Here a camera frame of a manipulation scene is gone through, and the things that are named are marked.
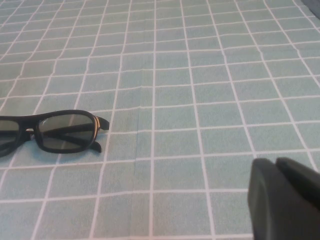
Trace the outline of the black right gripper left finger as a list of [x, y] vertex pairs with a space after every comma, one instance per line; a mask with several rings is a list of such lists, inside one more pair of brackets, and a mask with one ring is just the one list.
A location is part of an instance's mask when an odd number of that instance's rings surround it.
[[247, 202], [255, 240], [320, 238], [320, 207], [296, 191], [276, 162], [253, 160]]

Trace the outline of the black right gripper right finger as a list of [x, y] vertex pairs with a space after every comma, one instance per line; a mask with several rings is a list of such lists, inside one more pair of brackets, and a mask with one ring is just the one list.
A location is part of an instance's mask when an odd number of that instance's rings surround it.
[[320, 206], [320, 174], [288, 157], [279, 157], [275, 165], [295, 190], [315, 207]]

